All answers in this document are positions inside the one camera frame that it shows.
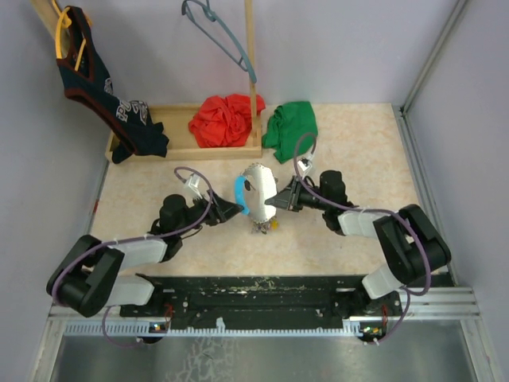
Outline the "bunch of coloured keys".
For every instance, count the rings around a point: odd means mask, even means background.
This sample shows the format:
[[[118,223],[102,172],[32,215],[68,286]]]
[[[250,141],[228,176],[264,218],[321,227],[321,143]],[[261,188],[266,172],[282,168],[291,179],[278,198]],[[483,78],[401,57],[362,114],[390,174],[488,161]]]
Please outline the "bunch of coloured keys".
[[[251,232],[253,234],[261,233],[263,235],[266,235],[268,232],[271,232],[275,229],[277,229],[279,226],[278,220],[276,217],[273,217],[272,219],[265,221],[265,222],[257,222],[254,221],[252,225]]]

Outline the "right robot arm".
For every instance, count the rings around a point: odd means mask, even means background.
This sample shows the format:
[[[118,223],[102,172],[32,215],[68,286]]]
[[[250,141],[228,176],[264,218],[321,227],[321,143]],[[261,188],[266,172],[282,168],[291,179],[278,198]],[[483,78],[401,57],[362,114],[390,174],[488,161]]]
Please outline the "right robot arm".
[[[322,172],[318,186],[294,176],[265,204],[293,212],[304,207],[318,209],[332,232],[378,240],[385,263],[364,276],[355,296],[356,308],[366,315],[383,306],[383,296],[420,278],[428,289],[431,273],[451,260],[449,246],[419,205],[410,204],[397,212],[355,206],[338,170]]]

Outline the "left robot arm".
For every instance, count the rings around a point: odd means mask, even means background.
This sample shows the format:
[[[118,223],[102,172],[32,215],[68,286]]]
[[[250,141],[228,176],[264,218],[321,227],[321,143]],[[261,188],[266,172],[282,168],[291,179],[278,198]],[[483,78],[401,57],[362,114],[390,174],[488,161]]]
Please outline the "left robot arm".
[[[182,248],[187,232],[225,223],[246,209],[216,193],[210,201],[195,199],[191,206],[184,196],[171,194],[163,200],[159,217],[144,236],[108,243],[92,235],[81,236],[50,276],[46,292],[54,302],[85,318],[106,306],[125,305],[157,315],[165,308],[165,296],[156,291],[155,282],[145,275],[119,273],[171,260]]]

